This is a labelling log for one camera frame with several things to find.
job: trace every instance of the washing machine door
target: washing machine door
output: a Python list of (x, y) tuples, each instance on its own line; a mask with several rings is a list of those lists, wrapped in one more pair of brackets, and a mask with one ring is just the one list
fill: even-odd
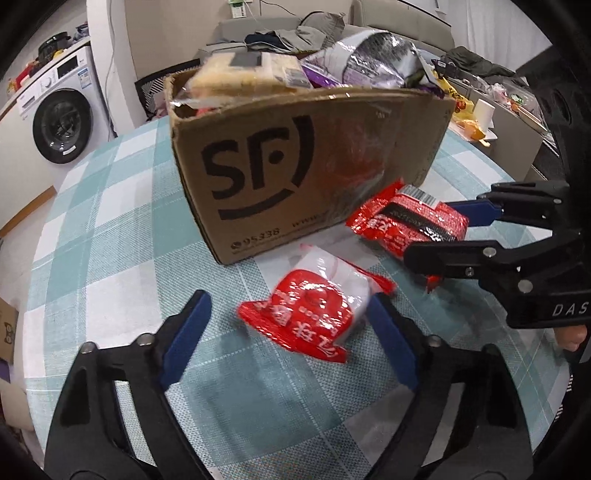
[(33, 118), (33, 138), (41, 155), (53, 163), (75, 160), (88, 145), (92, 110), (77, 90), (57, 90), (40, 103)]

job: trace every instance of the table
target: table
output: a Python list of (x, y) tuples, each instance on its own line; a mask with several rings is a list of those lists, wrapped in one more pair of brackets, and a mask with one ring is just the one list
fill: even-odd
[[(451, 201), (474, 198), (509, 177), (448, 132), (424, 189)], [(515, 247), (547, 232), (496, 223), (470, 229)], [(182, 380), (167, 392), (187, 438), (220, 479), (363, 478), (410, 401), (373, 330), (331, 364), (289, 353), (235, 317), (240, 301), (264, 299), (302, 240), (235, 265), (217, 265), (189, 211), (170, 148), (168, 119), (101, 146), (67, 176), (35, 254), (24, 316), (24, 373), (44, 446), (61, 386), (86, 340), (127, 344), (177, 313), (195, 289), (213, 315)], [(416, 277), (343, 225), (314, 243), (399, 285), (401, 312), (454, 346), (497, 344), (524, 405), (532, 444), (543, 438), (569, 371), (552, 332), (508, 329), (498, 302), (468, 280), (427, 294)], [(125, 384), (117, 385), (134, 450), (151, 461)]]

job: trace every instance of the barcode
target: barcode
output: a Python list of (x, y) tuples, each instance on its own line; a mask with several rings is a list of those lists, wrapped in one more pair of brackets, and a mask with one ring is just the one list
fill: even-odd
[(432, 197), (428, 193), (425, 193), (421, 189), (418, 189), (412, 185), (405, 185), (398, 191), (398, 193), (402, 193), (410, 198), (418, 200), (419, 202), (424, 203), (433, 209), (439, 205), (439, 200), (437, 200), (435, 197)]
[(292, 88), (312, 88), (306, 74), (299, 69), (285, 69), (285, 84)]

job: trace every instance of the sf logo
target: sf logo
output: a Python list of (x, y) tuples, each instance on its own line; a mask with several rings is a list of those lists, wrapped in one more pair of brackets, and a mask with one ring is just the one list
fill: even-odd
[[(295, 193), (301, 186), (314, 156), (314, 126), (312, 119), (308, 116), (297, 116), (293, 119), (300, 140), (300, 153), (298, 156), (297, 167), (291, 176), (291, 185), (273, 193), (265, 200), (253, 205), (244, 206), (237, 209), (218, 209), (221, 220), (235, 220), (238, 218), (250, 217), (257, 213), (277, 205), (287, 197)], [(290, 129), (287, 127), (267, 128), (257, 132), (246, 139), (249, 157), (249, 176), (253, 190), (263, 189), (265, 187), (264, 161), (262, 155), (262, 146), (265, 142), (271, 140), (289, 140)], [(223, 140), (209, 144), (201, 152), (203, 164), (207, 175), (212, 177), (225, 177), (232, 181), (232, 184), (224, 190), (212, 190), (213, 198), (223, 200), (234, 197), (244, 189), (246, 185), (245, 173), (237, 168), (228, 165), (221, 165), (215, 162), (215, 157), (222, 152), (239, 152), (238, 142), (236, 140)], [(266, 159), (271, 165), (279, 164), (285, 157), (281, 150), (274, 150)]]
[(4, 329), (6, 330), (6, 335), (4, 336), (4, 343), (12, 345), (14, 343), (14, 330), (12, 329), (12, 325), (10, 323), (4, 323)]

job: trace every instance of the red and white snack package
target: red and white snack package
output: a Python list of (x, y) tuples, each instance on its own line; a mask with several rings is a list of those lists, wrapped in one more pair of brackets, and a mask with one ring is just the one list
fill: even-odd
[[(402, 259), (413, 242), (461, 241), (470, 220), (446, 203), (398, 180), (365, 202), (347, 220), (356, 234), (377, 240)], [(438, 277), (429, 277), (429, 285)]]
[(371, 295), (395, 284), (312, 245), (275, 287), (271, 298), (246, 301), (238, 316), (283, 348), (344, 363), (346, 337), (365, 313)]

